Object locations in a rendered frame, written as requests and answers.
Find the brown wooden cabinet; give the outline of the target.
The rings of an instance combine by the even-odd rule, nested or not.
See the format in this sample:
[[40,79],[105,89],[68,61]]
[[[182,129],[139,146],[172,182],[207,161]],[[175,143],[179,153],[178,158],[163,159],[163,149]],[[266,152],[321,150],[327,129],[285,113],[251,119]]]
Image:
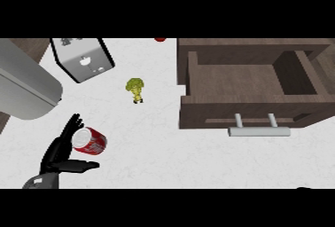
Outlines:
[[186,84],[191,52],[201,65],[271,65],[285,51],[302,51],[313,60],[330,46],[328,38],[179,38],[179,85]]

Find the red soda can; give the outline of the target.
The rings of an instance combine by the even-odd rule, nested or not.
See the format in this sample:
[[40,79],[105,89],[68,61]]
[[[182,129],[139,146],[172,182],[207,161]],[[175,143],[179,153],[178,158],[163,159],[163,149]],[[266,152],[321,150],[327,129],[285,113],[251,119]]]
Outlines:
[[91,127],[82,128],[73,136],[74,149],[91,155],[99,155],[107,148],[107,137]]

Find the open brown wooden drawer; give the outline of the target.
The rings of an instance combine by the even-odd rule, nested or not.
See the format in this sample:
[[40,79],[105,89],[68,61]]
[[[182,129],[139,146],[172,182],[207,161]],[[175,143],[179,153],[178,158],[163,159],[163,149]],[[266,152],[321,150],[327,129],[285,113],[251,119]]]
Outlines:
[[228,129],[243,119],[268,127],[304,128],[335,116],[330,94],[303,51],[287,51],[269,65],[203,65],[188,54],[186,95],[181,97],[183,129]]

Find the large rounded grey appliance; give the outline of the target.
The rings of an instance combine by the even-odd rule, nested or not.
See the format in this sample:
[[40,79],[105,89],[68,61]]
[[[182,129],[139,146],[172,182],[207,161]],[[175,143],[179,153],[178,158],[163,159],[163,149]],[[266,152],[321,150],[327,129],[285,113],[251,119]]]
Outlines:
[[39,119],[58,106],[61,82],[8,38],[0,38],[0,112]]

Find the green broccoli floret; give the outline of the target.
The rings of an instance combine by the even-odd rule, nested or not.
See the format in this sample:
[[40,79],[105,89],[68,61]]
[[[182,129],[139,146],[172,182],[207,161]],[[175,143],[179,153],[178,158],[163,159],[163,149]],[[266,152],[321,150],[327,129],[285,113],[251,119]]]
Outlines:
[[144,87],[145,87],[145,82],[141,78],[132,78],[126,84],[126,90],[133,93],[133,102],[136,104],[144,102],[144,98],[142,98]]

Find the silver black-edged toaster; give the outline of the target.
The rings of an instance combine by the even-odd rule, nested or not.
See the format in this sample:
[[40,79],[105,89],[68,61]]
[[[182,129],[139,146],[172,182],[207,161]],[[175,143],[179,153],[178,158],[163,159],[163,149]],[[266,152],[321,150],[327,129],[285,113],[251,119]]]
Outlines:
[[51,44],[57,64],[77,83],[116,67],[101,38],[52,38]]

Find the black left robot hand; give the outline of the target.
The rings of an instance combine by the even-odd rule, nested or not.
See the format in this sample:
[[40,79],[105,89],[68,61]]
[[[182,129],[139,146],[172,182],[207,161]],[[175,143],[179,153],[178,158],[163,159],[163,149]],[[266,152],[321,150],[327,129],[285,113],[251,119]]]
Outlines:
[[73,136],[85,128],[80,114],[76,113],[65,124],[62,134],[54,139],[40,162],[40,174],[48,173],[85,173],[93,168],[99,168],[99,163],[86,160],[71,160]]

